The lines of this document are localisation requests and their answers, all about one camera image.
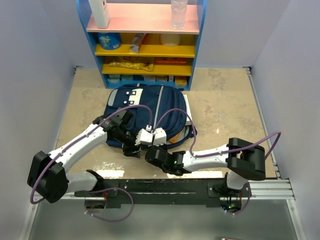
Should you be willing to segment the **white coffee cover book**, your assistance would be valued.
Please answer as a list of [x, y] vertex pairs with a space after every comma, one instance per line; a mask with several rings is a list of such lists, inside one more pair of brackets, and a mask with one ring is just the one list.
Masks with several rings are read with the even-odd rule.
[[[185, 100], [185, 104], [186, 104], [186, 112], [187, 114], [190, 116], [190, 118], [192, 118], [192, 114], [191, 114], [191, 109], [190, 109], [190, 105], [189, 105], [189, 100], [188, 100], [188, 96], [186, 94], [183, 94], [184, 100]], [[185, 130], [184, 130], [184, 136], [186, 137], [190, 128], [191, 122], [189, 120], [189, 118], [186, 118], [186, 123], [185, 123]]]

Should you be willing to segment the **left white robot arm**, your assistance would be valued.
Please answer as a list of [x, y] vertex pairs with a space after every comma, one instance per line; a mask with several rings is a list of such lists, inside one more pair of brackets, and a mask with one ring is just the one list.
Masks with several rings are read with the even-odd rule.
[[126, 157], [140, 157], [141, 147], [136, 145], [136, 135], [126, 127], [133, 118], [128, 110], [111, 117], [99, 116], [80, 135], [49, 153], [39, 151], [32, 159], [27, 184], [31, 193], [55, 203], [64, 194], [87, 191], [99, 196], [104, 190], [104, 179], [93, 170], [69, 173], [72, 166], [97, 146], [108, 140], [120, 142]]

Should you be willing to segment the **navy blue student backpack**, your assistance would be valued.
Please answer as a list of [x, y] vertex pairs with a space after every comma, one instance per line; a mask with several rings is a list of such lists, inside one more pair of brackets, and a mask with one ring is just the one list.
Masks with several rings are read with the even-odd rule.
[[[177, 109], [185, 112], [187, 109], [184, 95], [179, 89], [163, 85], [123, 85], [110, 93], [104, 115], [110, 115], [120, 108], [131, 105], [144, 105], [151, 109], [151, 126], [153, 129], [163, 128], [165, 130], [168, 149], [177, 148], [186, 140], [194, 137], [191, 126], [185, 136], [187, 116]], [[170, 144], [168, 140], [179, 133], [183, 135], [181, 141]]]

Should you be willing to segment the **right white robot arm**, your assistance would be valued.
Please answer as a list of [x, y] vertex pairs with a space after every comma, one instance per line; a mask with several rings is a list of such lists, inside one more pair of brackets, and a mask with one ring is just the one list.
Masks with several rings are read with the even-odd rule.
[[208, 150], [169, 153], [160, 146], [151, 146], [146, 152], [147, 163], [164, 173], [182, 176], [203, 169], [228, 168], [223, 192], [235, 196], [248, 181], [266, 179], [265, 149], [257, 143], [230, 138], [227, 144]]

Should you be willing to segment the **orange Treehouse book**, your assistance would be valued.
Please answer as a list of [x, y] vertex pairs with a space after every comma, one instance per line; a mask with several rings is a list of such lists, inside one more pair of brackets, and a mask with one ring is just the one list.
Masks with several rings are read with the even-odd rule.
[[168, 140], [168, 142], [169, 142], [170, 144], [175, 144], [175, 143], [181, 141], [182, 138], [183, 138], [183, 134], [180, 132], [180, 133], [178, 133], [177, 135], [175, 135], [175, 136], [173, 136], [172, 138], [170, 138], [170, 139]]

